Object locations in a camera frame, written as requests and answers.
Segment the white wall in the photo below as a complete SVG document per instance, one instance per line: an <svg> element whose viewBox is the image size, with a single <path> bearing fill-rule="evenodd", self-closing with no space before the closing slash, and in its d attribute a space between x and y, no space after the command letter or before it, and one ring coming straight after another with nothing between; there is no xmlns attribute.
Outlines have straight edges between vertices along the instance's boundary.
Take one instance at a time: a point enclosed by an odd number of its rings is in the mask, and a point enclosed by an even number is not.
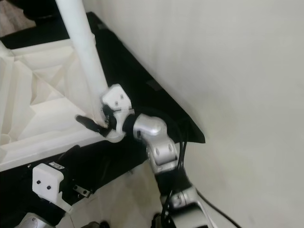
<svg viewBox="0 0 304 228"><path fill-rule="evenodd" d="M185 165L206 197L244 228L303 227L304 1L84 3L204 131Z"/></svg>

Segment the black platform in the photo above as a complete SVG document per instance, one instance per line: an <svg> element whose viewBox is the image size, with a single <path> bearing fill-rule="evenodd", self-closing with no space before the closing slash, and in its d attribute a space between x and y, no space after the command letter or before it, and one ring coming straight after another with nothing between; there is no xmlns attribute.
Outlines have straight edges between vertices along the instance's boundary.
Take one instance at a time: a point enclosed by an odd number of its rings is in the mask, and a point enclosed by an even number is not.
<svg viewBox="0 0 304 228"><path fill-rule="evenodd" d="M183 135L187 129L188 141L204 143L204 135L196 124L139 64L117 36L108 30L95 14L88 13L87 16L91 30L95 34L97 51L108 85L120 84L131 99L133 107L145 106L161 110L178 124ZM2 37L1 41L7 48L16 49L67 38L69 36L63 22L57 20L7 35ZM155 115L149 109L142 110ZM170 127L166 115L162 115L161 118L168 125L169 136L177 142L176 133ZM32 167L41 162L56 160L58 157L59 155L53 156L0 173L1 228L15 227L27 212L48 218L54 225L60 221L63 212L41 200L31 190ZM145 160L145 147L132 138L125 137L119 143L102 141L74 148L69 153L65 166L73 174L75 184L94 192ZM73 190L65 192L65 200L70 204L80 199Z"/></svg>

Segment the small label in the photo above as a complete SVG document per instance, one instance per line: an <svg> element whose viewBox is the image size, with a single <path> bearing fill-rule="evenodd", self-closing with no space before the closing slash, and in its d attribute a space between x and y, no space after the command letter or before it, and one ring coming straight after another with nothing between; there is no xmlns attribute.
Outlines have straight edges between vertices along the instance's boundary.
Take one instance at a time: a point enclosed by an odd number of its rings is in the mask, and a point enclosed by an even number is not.
<svg viewBox="0 0 304 228"><path fill-rule="evenodd" d="M64 167L62 165L57 164L56 162L51 162L49 163L50 166L54 167L55 169L61 170L64 169Z"/></svg>

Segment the white pole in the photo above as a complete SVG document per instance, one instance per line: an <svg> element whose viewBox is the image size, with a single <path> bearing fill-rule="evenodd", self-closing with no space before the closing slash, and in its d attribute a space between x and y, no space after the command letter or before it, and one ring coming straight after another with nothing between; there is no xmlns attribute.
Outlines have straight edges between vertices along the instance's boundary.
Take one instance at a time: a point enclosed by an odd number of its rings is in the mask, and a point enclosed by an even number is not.
<svg viewBox="0 0 304 228"><path fill-rule="evenodd" d="M60 14L80 58L91 95L94 120L104 125L101 95L108 89L82 0L56 0Z"/></svg>

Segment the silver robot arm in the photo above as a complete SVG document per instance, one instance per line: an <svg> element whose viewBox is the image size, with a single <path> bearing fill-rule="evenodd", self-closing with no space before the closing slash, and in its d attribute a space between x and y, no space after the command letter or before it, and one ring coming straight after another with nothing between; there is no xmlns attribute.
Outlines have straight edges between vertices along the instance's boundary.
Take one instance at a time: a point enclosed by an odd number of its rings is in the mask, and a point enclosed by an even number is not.
<svg viewBox="0 0 304 228"><path fill-rule="evenodd" d="M176 148L175 142L167 134L166 123L158 117L136 113L131 109L131 101L119 85L112 86L102 97L102 102L108 127L101 127L84 116L77 116L76 120L104 137L109 134L123 137L127 134L147 146L147 157L163 205L162 215L156 218L156 228L216 228L201 204L195 187L188 180L183 165L179 166L179 163L183 164L183 161L179 162L182 146L179 150ZM33 169L32 189L42 199L70 213L72 206L62 199L60 188L64 178L63 166L55 162L42 163ZM39 216L29 213L18 227L52 226Z"/></svg>

